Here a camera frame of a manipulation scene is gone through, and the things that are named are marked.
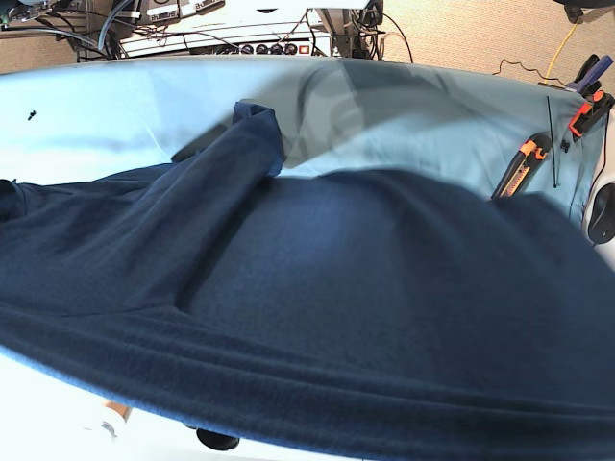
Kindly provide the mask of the teal table cloth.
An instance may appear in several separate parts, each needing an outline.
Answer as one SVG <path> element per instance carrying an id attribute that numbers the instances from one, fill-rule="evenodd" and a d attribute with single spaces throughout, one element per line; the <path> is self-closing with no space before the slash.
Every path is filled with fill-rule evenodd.
<path id="1" fill-rule="evenodd" d="M 554 153 L 530 178 L 576 224 L 614 179 L 614 120 L 579 140 L 565 90 L 416 64 L 328 58 L 100 61 L 1 78 L 1 175 L 92 181 L 205 147 L 237 102 L 276 113 L 290 177 L 408 169 L 489 197 L 532 134 Z"/>

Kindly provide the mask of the black yellow-dotted mug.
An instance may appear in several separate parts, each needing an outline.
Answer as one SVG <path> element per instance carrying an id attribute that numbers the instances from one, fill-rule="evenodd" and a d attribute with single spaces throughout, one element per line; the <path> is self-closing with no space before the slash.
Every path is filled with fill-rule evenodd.
<path id="1" fill-rule="evenodd" d="M 208 449 L 230 451 L 236 449 L 240 443 L 240 439 L 234 436 L 205 430 L 192 425 L 186 425 L 186 427 L 193 430 L 198 441 Z"/>

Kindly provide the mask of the orange bottle white cap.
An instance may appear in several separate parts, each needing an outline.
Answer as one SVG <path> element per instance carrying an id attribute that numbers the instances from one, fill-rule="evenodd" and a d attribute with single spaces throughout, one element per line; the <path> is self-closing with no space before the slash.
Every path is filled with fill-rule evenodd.
<path id="1" fill-rule="evenodd" d="M 90 430 L 104 441 L 114 442 L 124 431 L 133 408 L 112 400 L 104 400 L 93 417 Z"/>

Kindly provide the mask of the black computer mouse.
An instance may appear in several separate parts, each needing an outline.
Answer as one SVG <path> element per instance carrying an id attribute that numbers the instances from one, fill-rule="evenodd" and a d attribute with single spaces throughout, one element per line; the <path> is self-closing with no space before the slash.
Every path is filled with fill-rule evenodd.
<path id="1" fill-rule="evenodd" d="M 608 183 L 596 194 L 587 234 L 595 245 L 608 243 L 614 238 L 615 185 Z"/>

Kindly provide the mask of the black power strip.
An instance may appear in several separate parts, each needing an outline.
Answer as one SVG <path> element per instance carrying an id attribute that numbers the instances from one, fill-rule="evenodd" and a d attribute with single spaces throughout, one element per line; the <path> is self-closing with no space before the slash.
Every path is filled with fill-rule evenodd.
<path id="1" fill-rule="evenodd" d="M 316 52 L 307 42 L 260 42 L 239 44 L 215 44 L 189 47 L 190 55 L 259 55 L 259 56 L 315 56 Z"/>

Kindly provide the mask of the orange black utility knife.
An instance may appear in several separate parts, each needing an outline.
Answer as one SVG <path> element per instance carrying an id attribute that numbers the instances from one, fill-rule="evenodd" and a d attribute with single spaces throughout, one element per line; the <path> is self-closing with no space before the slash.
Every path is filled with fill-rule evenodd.
<path id="1" fill-rule="evenodd" d="M 520 192 L 552 147 L 553 142 L 546 134 L 536 133 L 528 138 L 508 164 L 491 199 L 512 197 Z"/>

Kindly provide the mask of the blue t-shirt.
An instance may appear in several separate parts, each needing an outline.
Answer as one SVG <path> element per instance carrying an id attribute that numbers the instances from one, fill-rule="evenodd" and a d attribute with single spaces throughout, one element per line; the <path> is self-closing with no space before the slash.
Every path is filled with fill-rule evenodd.
<path id="1" fill-rule="evenodd" d="M 1 348 L 204 429 L 380 460 L 610 460 L 614 274 L 537 194 L 281 175 L 273 110 L 180 162 L 1 184 Z"/>

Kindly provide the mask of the blue black clamp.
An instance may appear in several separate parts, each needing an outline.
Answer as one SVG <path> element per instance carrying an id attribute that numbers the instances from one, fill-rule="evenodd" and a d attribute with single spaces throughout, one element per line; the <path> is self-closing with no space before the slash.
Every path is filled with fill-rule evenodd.
<path id="1" fill-rule="evenodd" d="M 581 94 L 587 87 L 597 82 L 613 62 L 614 60 L 609 55 L 600 58 L 598 55 L 592 54 L 585 61 L 576 78 L 566 84 L 565 89 Z"/>

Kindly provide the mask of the orange black clamp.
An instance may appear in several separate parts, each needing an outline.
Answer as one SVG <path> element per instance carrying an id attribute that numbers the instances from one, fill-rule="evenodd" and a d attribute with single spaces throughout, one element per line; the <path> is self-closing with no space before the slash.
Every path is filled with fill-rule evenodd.
<path id="1" fill-rule="evenodd" d="M 580 139 L 614 106 L 614 97 L 602 90 L 590 95 L 568 124 L 574 141 Z"/>

